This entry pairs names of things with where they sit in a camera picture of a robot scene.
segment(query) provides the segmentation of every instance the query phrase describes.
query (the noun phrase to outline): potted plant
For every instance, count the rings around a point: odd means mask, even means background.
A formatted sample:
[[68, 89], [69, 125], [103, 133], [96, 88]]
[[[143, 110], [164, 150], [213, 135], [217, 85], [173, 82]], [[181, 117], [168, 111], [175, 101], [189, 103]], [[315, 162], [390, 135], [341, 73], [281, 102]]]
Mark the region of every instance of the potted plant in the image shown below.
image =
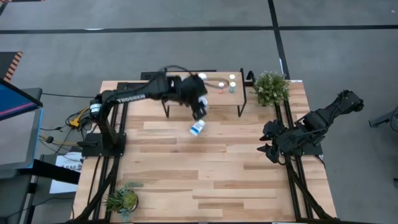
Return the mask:
[[127, 222], [138, 207], [138, 195], [132, 188], [142, 186], [141, 183], [130, 182], [115, 193], [108, 195], [105, 201], [106, 210], [120, 214], [122, 220]]
[[289, 83], [277, 72], [263, 72], [254, 83], [255, 94], [261, 106], [270, 106], [289, 99]]

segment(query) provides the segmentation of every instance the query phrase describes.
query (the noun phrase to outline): concrete floor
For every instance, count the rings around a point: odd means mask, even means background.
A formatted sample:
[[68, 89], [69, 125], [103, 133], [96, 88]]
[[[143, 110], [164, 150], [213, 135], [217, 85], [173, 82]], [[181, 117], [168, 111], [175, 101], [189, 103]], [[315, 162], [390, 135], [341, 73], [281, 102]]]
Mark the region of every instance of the concrete floor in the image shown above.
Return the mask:
[[[393, 0], [276, 0], [280, 26], [398, 24]], [[271, 26], [265, 0], [46, 0], [10, 3], [0, 30], [174, 26]], [[364, 99], [362, 112], [339, 117], [322, 142], [337, 214], [343, 220], [396, 223], [398, 140], [368, 120], [396, 107], [398, 30], [282, 31], [291, 79], [302, 79], [311, 109], [343, 89]], [[19, 88], [94, 96], [103, 80], [134, 80], [169, 64], [189, 69], [279, 70], [273, 31], [0, 35], [0, 51], [23, 51], [12, 79]], [[89, 99], [43, 96], [43, 127]], [[51, 133], [63, 139], [66, 133]], [[72, 134], [70, 140], [80, 140]], [[39, 154], [51, 154], [39, 148]], [[34, 223], [65, 221], [70, 202], [37, 207]]]

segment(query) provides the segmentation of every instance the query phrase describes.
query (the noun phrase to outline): monitor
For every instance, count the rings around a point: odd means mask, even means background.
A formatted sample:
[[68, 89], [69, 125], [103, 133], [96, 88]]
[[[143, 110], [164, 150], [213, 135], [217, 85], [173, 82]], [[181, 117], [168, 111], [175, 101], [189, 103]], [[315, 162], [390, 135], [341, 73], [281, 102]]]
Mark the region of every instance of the monitor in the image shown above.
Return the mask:
[[0, 121], [42, 106], [39, 100], [0, 79]]

